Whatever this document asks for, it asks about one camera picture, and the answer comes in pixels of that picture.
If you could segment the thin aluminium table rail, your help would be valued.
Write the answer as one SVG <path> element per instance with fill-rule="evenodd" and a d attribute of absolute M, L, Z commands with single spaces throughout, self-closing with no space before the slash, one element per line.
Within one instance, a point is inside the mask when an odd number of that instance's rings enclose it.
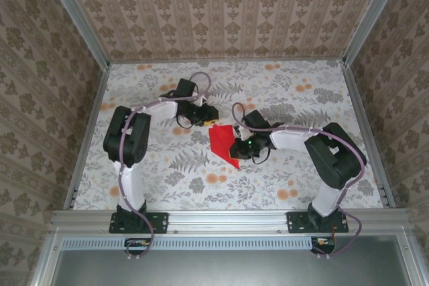
<path fill-rule="evenodd" d="M 195 59 L 157 59 L 157 60 L 111 60 L 110 65 L 114 64 L 173 64 L 173 63 L 211 63 L 211 62 L 289 62 L 289 61 L 343 61 L 340 56 L 333 57 L 268 57 L 268 58 L 195 58 Z"/>

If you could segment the aluminium frame post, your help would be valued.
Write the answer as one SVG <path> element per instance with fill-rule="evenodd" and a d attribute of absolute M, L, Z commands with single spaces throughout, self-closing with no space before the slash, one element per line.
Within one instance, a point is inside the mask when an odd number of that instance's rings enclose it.
<path fill-rule="evenodd" d="M 345 66 L 350 66 L 357 57 L 359 50 L 369 37 L 376 21 L 381 15 L 388 0 L 371 0 L 365 14 L 362 17 L 357 29 L 351 38 L 351 41 L 343 55 Z"/>
<path fill-rule="evenodd" d="M 108 70 L 110 59 L 108 59 L 105 50 L 98 40 L 95 30 L 86 18 L 78 0 L 61 0 L 61 2 L 88 46 L 88 49 L 91 51 L 93 58 L 97 61 L 100 69 L 103 72 Z"/>

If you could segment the aluminium table side rail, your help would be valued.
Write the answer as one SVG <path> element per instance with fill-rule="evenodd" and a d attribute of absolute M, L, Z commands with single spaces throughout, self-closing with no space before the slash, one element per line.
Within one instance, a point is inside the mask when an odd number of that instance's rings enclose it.
<path fill-rule="evenodd" d="M 76 199 L 76 194 L 80 185 L 80 181 L 82 179 L 82 174 L 86 164 L 88 151 L 90 149 L 90 144 L 91 144 L 95 126 L 97 123 L 97 118 L 99 115 L 101 104 L 103 102 L 104 93 L 107 87 L 107 82 L 109 79 L 109 68 L 110 68 L 110 65 L 108 65 L 107 68 L 104 69 L 101 74 L 101 79 L 99 82 L 99 86 L 97 88 L 97 93 L 95 96 L 95 100 L 93 102 L 93 107 L 91 109 L 91 112 L 88 118 L 86 131 L 84 133 L 82 144 L 80 146 L 80 151 L 76 160 L 76 165 L 74 167 L 74 171 L 70 180 L 68 193 L 64 201 L 64 205 L 63 205 L 64 210 L 70 210 L 74 208 L 74 201 Z"/>
<path fill-rule="evenodd" d="M 393 198 L 391 188 L 376 146 L 376 142 L 365 112 L 365 107 L 361 100 L 359 89 L 355 82 L 351 67 L 345 62 L 340 60 L 341 70 L 347 85 L 349 96 L 355 111 L 359 129 L 365 144 L 365 149 L 368 155 L 369 165 L 371 166 L 375 181 L 377 183 L 377 189 L 381 196 L 381 201 L 384 208 L 396 208 L 396 203 Z"/>

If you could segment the grey metal panel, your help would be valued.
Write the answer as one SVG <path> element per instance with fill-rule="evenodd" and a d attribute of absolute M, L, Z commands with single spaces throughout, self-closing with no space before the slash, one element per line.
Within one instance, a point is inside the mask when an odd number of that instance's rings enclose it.
<path fill-rule="evenodd" d="M 411 286 L 393 257 L 306 251 L 64 251 L 51 286 Z"/>

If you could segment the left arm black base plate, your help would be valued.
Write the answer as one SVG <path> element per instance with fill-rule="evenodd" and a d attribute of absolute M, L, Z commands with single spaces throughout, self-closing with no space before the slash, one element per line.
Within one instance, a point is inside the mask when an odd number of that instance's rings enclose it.
<path fill-rule="evenodd" d="M 168 228 L 167 212 L 148 212 L 144 216 L 151 224 L 155 234 L 165 234 Z M 114 212 L 109 225 L 111 234 L 149 234 L 150 229 L 145 220 L 134 212 Z"/>

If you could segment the red cloth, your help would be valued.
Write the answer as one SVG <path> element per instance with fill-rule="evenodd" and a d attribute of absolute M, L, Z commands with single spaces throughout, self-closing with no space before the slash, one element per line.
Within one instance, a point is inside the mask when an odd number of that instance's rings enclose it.
<path fill-rule="evenodd" d="M 240 169 L 238 159 L 233 159 L 229 152 L 235 142 L 233 126 L 213 125 L 208 130 L 208 134 L 211 151 L 236 169 Z"/>

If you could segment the aluminium cabinet frame bar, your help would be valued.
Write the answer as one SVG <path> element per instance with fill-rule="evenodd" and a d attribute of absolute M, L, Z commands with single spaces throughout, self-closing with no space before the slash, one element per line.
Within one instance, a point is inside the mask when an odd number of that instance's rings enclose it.
<path fill-rule="evenodd" d="M 397 242 L 411 286 L 429 286 L 429 271 L 416 237 L 406 231 L 397 235 Z"/>
<path fill-rule="evenodd" d="M 49 230 L 30 286 L 51 286 L 62 251 L 63 233 L 59 228 Z"/>

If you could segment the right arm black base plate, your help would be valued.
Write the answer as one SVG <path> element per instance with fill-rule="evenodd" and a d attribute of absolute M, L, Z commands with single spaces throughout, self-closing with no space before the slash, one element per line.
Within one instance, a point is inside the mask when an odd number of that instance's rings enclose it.
<path fill-rule="evenodd" d="M 303 212 L 288 212 L 286 214 L 288 232 L 299 233 L 346 233 L 349 231 L 346 216 L 339 211 L 333 212 L 330 216 L 322 217 L 317 212 L 309 214 Z"/>

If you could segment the wide aluminium mounting beam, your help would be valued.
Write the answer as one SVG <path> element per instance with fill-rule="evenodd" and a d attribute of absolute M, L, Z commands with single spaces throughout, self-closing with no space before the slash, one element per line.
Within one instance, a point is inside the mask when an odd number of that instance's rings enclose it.
<path fill-rule="evenodd" d="M 285 236 L 287 210 L 168 210 L 167 236 Z M 399 208 L 347 209 L 362 223 L 362 236 L 410 232 L 408 214 Z M 112 210 L 58 210 L 49 234 L 108 236 Z"/>

